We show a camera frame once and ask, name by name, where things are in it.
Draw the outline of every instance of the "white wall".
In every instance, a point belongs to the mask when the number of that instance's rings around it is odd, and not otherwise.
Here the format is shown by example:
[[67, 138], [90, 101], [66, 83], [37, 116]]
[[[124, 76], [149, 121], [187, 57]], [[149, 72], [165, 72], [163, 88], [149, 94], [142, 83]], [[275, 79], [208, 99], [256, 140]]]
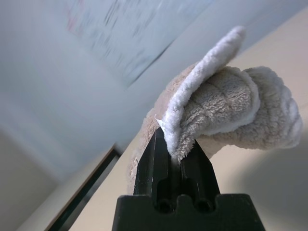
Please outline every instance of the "white wall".
[[15, 231], [55, 187], [56, 182], [0, 131], [0, 229]]
[[125, 89], [41, 0], [2, 1], [0, 127], [62, 180], [112, 143], [125, 148], [165, 85], [233, 26], [247, 26], [247, 48], [307, 3], [217, 0]]

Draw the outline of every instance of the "beige plush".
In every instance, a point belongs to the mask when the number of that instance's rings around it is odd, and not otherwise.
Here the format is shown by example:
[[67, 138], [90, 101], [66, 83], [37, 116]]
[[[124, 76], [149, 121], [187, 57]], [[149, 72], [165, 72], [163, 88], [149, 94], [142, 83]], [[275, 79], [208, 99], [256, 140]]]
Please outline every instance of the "beige plush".
[[178, 162], [194, 140], [209, 158], [225, 145], [266, 150], [299, 143], [302, 120], [283, 80], [267, 67], [241, 71], [226, 66], [244, 38], [245, 29], [234, 28], [161, 93], [143, 121], [140, 144], [128, 167], [129, 194], [138, 162], [159, 127], [171, 158]]

